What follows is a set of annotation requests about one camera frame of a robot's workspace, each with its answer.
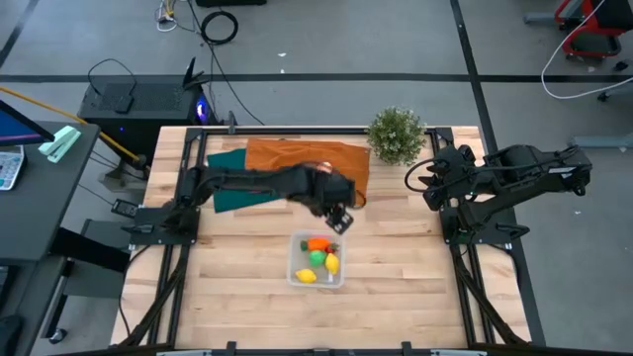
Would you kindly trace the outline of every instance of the yellow toy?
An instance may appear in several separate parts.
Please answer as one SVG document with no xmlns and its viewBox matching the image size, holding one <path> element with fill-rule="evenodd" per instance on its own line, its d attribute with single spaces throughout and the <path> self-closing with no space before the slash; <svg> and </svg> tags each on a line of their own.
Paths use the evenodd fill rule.
<svg viewBox="0 0 633 356">
<path fill-rule="evenodd" d="M 327 257 L 325 257 L 325 268 L 331 274 L 338 273 L 338 269 L 340 268 L 340 262 L 338 261 L 338 257 L 336 257 L 333 253 L 328 253 Z"/>
<path fill-rule="evenodd" d="M 312 283 L 317 280 L 315 272 L 307 268 L 295 272 L 295 276 L 303 283 Z"/>
</svg>

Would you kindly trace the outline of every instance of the clear plastic bin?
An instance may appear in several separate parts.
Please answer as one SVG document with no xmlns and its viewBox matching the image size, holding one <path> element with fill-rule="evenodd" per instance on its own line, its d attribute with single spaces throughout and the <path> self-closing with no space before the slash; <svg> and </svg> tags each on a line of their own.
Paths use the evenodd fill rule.
<svg viewBox="0 0 633 356">
<path fill-rule="evenodd" d="M 337 274 L 331 275 L 324 265 L 313 267 L 308 258 L 308 252 L 301 250 L 301 241 L 308 240 L 312 236 L 323 236 L 329 238 L 332 243 L 338 244 L 338 251 L 335 253 L 340 262 L 340 268 Z M 313 288 L 339 288 L 345 280 L 345 238 L 333 231 L 320 230 L 296 230 L 290 236 L 290 245 L 288 247 L 288 283 L 297 287 L 313 287 Z M 295 272 L 304 268 L 311 269 L 316 274 L 316 281 L 312 283 L 301 282 Z"/>
</svg>

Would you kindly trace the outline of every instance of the orange toy carrot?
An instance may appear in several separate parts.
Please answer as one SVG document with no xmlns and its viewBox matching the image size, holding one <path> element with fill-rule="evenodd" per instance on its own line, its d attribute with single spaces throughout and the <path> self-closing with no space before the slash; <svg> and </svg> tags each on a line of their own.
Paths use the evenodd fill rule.
<svg viewBox="0 0 633 356">
<path fill-rule="evenodd" d="M 324 237 L 311 237 L 308 241 L 301 241 L 302 251 L 325 250 L 330 242 Z"/>
</svg>

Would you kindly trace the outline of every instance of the computer monitor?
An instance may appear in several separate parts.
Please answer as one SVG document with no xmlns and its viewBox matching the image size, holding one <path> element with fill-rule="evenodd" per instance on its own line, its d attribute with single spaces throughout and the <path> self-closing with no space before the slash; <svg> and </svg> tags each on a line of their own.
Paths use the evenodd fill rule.
<svg viewBox="0 0 633 356">
<path fill-rule="evenodd" d="M 54 135 L 0 100 L 0 146 L 42 143 Z"/>
</svg>

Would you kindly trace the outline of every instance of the blue light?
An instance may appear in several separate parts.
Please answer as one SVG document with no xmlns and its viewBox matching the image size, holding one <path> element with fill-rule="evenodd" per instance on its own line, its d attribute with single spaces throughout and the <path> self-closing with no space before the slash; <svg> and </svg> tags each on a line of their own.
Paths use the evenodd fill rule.
<svg viewBox="0 0 633 356">
<path fill-rule="evenodd" d="M 205 95 L 201 95 L 198 99 L 198 103 L 196 104 L 196 115 L 203 125 L 209 124 L 210 110 L 211 108 L 209 107 L 209 103 L 207 102 Z"/>
</svg>

